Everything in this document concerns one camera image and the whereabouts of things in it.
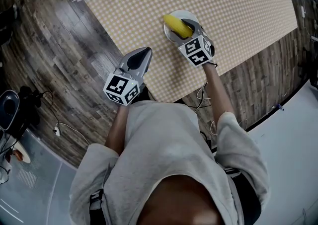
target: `power plug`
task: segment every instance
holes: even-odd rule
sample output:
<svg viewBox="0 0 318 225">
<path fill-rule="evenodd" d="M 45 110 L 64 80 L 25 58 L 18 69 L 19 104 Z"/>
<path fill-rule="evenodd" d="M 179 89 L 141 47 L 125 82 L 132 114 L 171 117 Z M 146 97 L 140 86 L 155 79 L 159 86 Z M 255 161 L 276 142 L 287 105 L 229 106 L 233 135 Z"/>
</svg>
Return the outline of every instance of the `power plug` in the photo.
<svg viewBox="0 0 318 225">
<path fill-rule="evenodd" d="M 61 135 L 60 129 L 59 129 L 57 126 L 54 127 L 53 132 L 54 132 L 55 135 L 58 136 L 58 137 Z"/>
</svg>

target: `wooden floor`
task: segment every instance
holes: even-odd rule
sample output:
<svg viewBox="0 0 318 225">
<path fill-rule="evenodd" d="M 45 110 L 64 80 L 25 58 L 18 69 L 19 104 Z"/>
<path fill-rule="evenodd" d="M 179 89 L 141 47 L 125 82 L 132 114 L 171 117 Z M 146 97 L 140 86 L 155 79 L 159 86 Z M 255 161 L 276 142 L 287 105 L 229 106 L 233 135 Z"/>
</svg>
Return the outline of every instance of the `wooden floor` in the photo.
<svg viewBox="0 0 318 225">
<path fill-rule="evenodd" d="M 9 45 L 2 46 L 1 80 L 8 88 L 27 85 L 54 93 L 53 111 L 61 122 L 81 131 L 91 143 L 105 142 L 116 106 L 102 92 L 108 73 L 119 63 L 121 53 L 84 2 L 72 0 L 0 0 L 0 10 L 14 2 L 20 18 L 14 23 Z M 306 4 L 305 27 L 314 34 L 314 12 L 310 0 L 293 0 L 299 28 L 267 49 L 221 76 L 242 127 L 252 125 L 299 86 L 297 64 L 304 59 L 303 47 L 311 48 L 302 27 L 299 6 Z M 197 106 L 196 93 L 184 101 Z M 32 131 L 54 152 L 79 165 L 87 144 L 72 130 L 56 124 L 45 94 L 38 110 L 41 123 Z M 211 108 L 198 112 L 200 127 L 210 133 Z"/>
</svg>

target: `floor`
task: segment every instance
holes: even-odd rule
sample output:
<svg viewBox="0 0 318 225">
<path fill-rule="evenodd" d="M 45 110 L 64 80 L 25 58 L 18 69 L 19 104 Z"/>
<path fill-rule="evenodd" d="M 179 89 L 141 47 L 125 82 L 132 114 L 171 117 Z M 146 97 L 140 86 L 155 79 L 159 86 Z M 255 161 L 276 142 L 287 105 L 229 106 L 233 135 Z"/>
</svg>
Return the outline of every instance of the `floor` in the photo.
<svg viewBox="0 0 318 225">
<path fill-rule="evenodd" d="M 246 128 L 284 100 L 301 83 L 297 64 L 304 60 L 303 47 L 310 49 L 307 31 L 314 34 L 318 19 L 311 0 L 292 0 L 299 28 L 246 62 L 221 76 L 238 121 Z M 2 46 L 1 76 L 8 88 L 27 85 L 46 93 L 38 109 L 41 123 L 32 131 L 66 161 L 79 165 L 87 144 L 76 132 L 61 126 L 62 135 L 52 132 L 57 120 L 76 128 L 91 142 L 105 142 L 116 113 L 116 105 L 102 92 L 108 73 L 119 63 L 121 53 L 84 2 L 72 0 L 0 0 L 0 10 L 16 2 L 20 18 L 13 37 Z M 299 6 L 306 4 L 303 28 Z M 197 91 L 183 100 L 197 106 Z M 210 139 L 211 108 L 198 112 L 200 127 Z"/>
</svg>

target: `black strap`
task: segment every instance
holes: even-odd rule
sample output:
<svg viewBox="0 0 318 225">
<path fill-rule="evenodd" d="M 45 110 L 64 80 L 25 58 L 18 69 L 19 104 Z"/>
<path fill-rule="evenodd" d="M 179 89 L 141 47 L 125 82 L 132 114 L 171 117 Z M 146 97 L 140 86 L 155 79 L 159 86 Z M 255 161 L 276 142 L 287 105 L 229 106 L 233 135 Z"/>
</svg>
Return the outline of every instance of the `black strap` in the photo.
<svg viewBox="0 0 318 225">
<path fill-rule="evenodd" d="M 100 189 L 89 198 L 90 225 L 106 225 L 103 210 L 101 208 L 104 190 Z"/>
<path fill-rule="evenodd" d="M 253 225 L 262 211 L 260 201 L 253 187 L 242 173 L 233 177 L 232 180 L 238 191 L 244 215 L 244 225 Z"/>
</svg>

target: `checkered tablecloth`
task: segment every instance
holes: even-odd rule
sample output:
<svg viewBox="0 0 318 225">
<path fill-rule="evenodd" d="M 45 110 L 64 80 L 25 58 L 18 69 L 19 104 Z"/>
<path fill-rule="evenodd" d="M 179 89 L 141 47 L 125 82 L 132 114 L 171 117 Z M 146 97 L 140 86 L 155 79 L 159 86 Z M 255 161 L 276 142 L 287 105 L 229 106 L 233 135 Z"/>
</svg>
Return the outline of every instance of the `checkered tablecloth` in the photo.
<svg viewBox="0 0 318 225">
<path fill-rule="evenodd" d="M 151 47 L 145 83 L 158 101 L 174 102 L 203 85 L 163 33 L 164 14 L 192 12 L 213 40 L 221 75 L 297 28 L 291 0 L 90 0 L 88 6 L 123 54 Z"/>
</svg>

